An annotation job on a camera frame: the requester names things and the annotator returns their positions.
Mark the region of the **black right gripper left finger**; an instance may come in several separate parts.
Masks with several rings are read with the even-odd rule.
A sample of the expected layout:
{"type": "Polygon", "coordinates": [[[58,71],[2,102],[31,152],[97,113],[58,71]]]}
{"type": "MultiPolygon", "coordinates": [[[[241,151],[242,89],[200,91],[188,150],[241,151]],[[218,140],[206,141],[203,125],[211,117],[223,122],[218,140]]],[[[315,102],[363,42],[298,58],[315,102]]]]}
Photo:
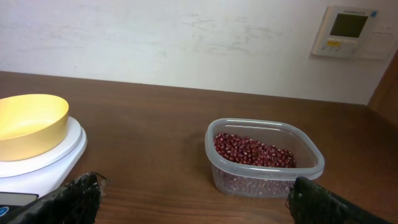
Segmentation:
{"type": "Polygon", "coordinates": [[[1,217],[1,224],[95,222],[108,180],[88,172],[56,190],[1,217]]]}

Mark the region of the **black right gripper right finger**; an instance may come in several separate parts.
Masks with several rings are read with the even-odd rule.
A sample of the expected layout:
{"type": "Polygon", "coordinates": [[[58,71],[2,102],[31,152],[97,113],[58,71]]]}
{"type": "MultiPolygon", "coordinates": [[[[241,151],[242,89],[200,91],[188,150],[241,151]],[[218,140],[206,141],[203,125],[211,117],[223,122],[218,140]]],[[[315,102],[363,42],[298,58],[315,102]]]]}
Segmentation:
{"type": "Polygon", "coordinates": [[[287,207],[295,224],[390,224],[305,177],[296,178],[287,207]]]}

